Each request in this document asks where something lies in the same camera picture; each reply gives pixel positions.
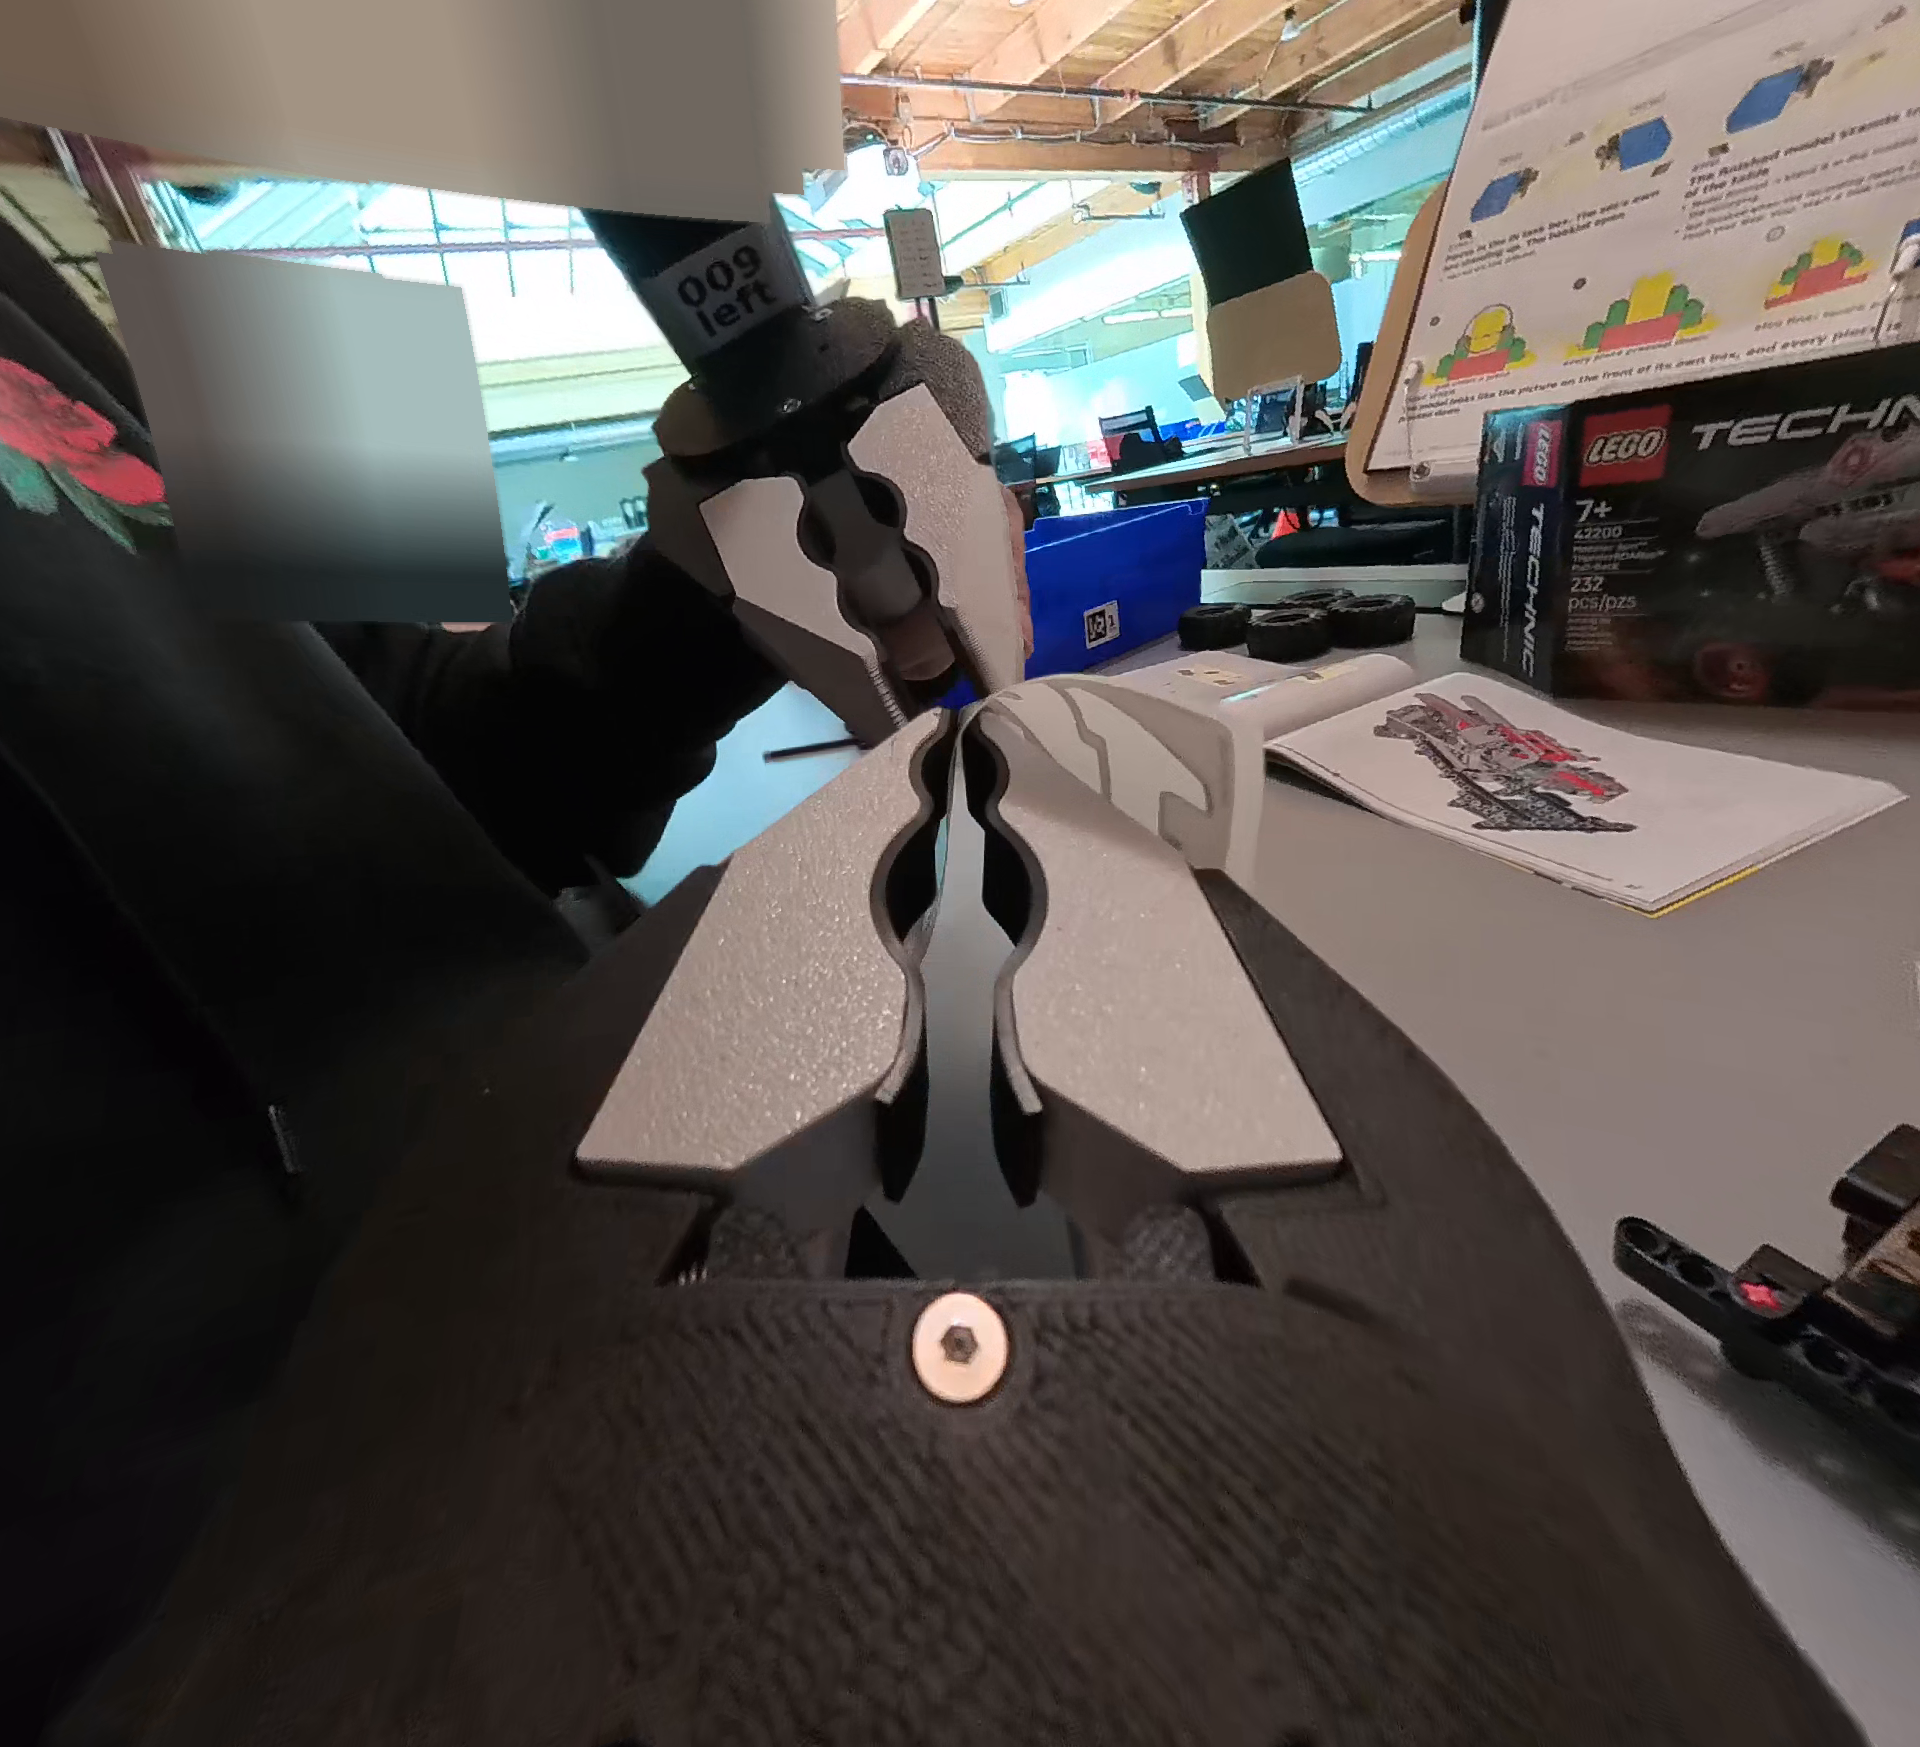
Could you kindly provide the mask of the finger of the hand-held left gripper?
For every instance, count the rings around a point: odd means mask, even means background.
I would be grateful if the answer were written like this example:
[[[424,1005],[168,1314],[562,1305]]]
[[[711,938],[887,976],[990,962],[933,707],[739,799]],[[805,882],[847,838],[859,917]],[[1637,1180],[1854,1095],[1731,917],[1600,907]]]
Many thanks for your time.
[[[933,600],[986,699],[1025,674],[1025,531],[1021,505],[973,460],[926,387],[879,405],[850,442],[859,485],[899,505],[899,546],[917,597]]]
[[[707,495],[698,513],[753,650],[854,740],[887,742],[910,728],[916,707],[889,681],[879,633],[847,614],[837,574],[805,551],[805,485],[742,479]]]

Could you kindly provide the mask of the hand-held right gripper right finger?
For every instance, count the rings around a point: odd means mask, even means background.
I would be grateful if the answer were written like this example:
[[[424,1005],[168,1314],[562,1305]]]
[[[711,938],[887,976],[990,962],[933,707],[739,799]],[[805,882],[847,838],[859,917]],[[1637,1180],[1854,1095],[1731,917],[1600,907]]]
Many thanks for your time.
[[[1321,1180],[1343,1151],[1214,893],[1021,730],[965,728],[993,991],[993,1137],[1021,1207],[1120,1236],[1149,1207]]]

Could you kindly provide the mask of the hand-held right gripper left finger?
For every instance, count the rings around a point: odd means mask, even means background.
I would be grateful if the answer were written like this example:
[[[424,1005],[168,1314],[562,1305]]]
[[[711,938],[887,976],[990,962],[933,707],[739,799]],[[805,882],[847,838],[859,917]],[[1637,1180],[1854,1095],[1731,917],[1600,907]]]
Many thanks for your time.
[[[957,721],[926,711],[735,852],[578,1168],[791,1231],[895,1203],[925,1154],[925,957]]]

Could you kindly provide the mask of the grey and red sticker sheet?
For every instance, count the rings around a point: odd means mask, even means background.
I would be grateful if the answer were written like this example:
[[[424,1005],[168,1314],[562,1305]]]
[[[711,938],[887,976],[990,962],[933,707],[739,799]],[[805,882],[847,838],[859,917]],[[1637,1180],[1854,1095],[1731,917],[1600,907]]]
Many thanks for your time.
[[[1038,678],[990,696],[973,721],[1021,730],[1190,869],[1249,887],[1265,809],[1258,730],[1131,678]]]

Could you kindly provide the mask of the toy brick vehicle model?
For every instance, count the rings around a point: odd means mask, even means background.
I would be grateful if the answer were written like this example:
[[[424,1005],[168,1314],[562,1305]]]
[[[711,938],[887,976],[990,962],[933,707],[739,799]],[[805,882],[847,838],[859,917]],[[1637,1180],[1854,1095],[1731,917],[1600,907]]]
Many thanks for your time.
[[[1700,1327],[1728,1364],[1780,1384],[1916,1474],[1916,1130],[1900,1123],[1833,1185],[1833,1275],[1753,1249],[1725,1267],[1646,1221],[1614,1225],[1614,1265]]]

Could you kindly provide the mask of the wooden background desk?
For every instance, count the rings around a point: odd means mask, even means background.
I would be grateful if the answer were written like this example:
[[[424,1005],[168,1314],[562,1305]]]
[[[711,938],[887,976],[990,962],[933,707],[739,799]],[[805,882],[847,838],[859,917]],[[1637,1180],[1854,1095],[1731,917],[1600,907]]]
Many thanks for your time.
[[[1143,499],[1149,493],[1179,495],[1181,488],[1219,488],[1243,479],[1318,477],[1333,469],[1344,477],[1347,437],[1318,437],[1286,442],[1279,437],[1243,437],[1247,446],[1197,450],[1173,465],[1131,466],[1120,473],[1060,477],[1056,485],[1082,485],[1085,493],[1114,493]]]

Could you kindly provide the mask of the grey desk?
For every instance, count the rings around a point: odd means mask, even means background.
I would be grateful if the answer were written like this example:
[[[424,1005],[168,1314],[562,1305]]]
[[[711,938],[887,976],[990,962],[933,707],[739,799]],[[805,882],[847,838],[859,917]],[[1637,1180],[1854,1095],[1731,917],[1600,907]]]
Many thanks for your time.
[[[718,1745],[1654,1745],[1694,1533],[1765,1665],[1916,1741],[1916,1483],[1607,1265],[1616,1212],[1731,1244],[1916,1117],[1916,813],[1647,921],[1275,787],[1253,945],[1313,1050],[1459,1082],[1571,1235],[1520,1276],[1470,1207],[1241,1214],[1253,1285],[1025,1285],[993,1399],[910,1399],[899,1285],[718,1373],[691,1537]]]

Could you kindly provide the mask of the person's left hand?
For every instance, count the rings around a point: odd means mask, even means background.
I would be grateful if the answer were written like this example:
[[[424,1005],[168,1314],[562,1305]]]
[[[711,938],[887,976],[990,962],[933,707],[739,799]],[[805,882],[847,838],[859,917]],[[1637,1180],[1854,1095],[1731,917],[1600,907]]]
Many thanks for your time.
[[[965,656],[948,639],[933,600],[921,600],[905,615],[879,625],[885,666],[910,686],[945,693],[968,678]]]

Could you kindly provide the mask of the grey sign on stand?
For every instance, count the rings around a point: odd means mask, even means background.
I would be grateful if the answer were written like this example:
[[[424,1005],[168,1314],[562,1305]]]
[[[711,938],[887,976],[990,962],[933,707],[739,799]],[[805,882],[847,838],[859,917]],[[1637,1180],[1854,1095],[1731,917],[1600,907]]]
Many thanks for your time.
[[[894,294],[916,318],[940,331],[940,299],[948,294],[948,274],[933,210],[889,206],[882,225],[894,270]]]

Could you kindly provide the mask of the blue bin with printed tag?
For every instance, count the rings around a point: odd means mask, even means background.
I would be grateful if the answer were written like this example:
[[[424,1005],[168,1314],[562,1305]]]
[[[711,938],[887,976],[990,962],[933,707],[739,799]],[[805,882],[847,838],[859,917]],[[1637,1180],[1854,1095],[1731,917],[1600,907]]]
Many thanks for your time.
[[[1089,672],[1179,632],[1201,597],[1206,501],[1038,518],[1025,528],[1025,678]]]

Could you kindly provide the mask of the tan rounded panel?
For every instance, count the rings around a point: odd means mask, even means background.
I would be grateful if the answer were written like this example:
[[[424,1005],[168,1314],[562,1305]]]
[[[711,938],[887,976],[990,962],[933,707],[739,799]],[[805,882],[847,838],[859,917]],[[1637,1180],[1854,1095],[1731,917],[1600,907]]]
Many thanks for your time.
[[[1222,405],[1282,384],[1321,384],[1343,367],[1333,285],[1307,270],[1234,299],[1211,299],[1206,344],[1206,378]]]

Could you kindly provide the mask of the black square panel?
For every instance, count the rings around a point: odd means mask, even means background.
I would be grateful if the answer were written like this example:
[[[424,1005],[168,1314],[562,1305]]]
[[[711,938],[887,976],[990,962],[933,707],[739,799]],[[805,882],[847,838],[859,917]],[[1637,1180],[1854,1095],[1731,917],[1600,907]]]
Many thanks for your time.
[[[1209,305],[1313,270],[1290,158],[1276,158],[1209,197],[1192,197],[1181,225]]]

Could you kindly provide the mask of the open instruction booklet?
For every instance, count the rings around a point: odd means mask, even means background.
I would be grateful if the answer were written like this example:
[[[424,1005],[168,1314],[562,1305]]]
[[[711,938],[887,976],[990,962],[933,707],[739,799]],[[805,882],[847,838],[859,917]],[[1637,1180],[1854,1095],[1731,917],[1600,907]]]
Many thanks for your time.
[[[1116,678],[1249,728],[1266,768],[1386,824],[1642,917],[1895,808],[1875,778],[1597,728],[1390,653],[1275,666],[1181,653]]]

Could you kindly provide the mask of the dark toy box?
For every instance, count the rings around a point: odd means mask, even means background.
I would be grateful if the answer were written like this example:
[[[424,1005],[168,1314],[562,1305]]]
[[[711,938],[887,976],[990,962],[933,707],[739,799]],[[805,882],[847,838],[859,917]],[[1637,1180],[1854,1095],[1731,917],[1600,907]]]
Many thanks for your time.
[[[1461,660],[1554,699],[1916,707],[1916,344],[1480,427]]]

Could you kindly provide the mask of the instruction sheet on board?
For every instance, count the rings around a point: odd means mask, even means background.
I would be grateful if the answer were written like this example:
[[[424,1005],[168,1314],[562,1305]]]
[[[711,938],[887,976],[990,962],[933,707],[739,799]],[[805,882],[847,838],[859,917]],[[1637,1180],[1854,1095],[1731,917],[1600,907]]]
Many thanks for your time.
[[[1480,424],[1916,340],[1916,0],[1511,0],[1347,442],[1470,499]]]

